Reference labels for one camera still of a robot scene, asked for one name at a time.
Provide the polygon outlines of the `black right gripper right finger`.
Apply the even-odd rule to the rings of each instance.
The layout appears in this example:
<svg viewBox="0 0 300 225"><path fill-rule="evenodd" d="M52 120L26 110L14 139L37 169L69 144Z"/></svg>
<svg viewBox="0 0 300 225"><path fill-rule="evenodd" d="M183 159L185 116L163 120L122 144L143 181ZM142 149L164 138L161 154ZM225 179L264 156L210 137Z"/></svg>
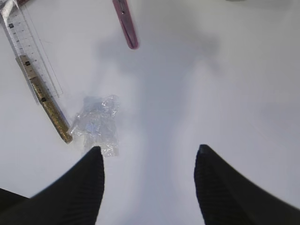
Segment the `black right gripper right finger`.
<svg viewBox="0 0 300 225"><path fill-rule="evenodd" d="M201 144L195 159L196 197L206 225L298 225L300 210L263 190Z"/></svg>

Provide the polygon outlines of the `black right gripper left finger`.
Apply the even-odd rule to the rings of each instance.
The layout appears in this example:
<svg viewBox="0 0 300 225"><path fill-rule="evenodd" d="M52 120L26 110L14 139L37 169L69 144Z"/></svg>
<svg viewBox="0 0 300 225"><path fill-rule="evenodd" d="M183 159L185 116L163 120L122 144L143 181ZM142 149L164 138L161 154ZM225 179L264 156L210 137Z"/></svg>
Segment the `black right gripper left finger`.
<svg viewBox="0 0 300 225"><path fill-rule="evenodd" d="M99 146L69 171L31 198L0 194L2 225L94 225L105 189L104 160Z"/></svg>

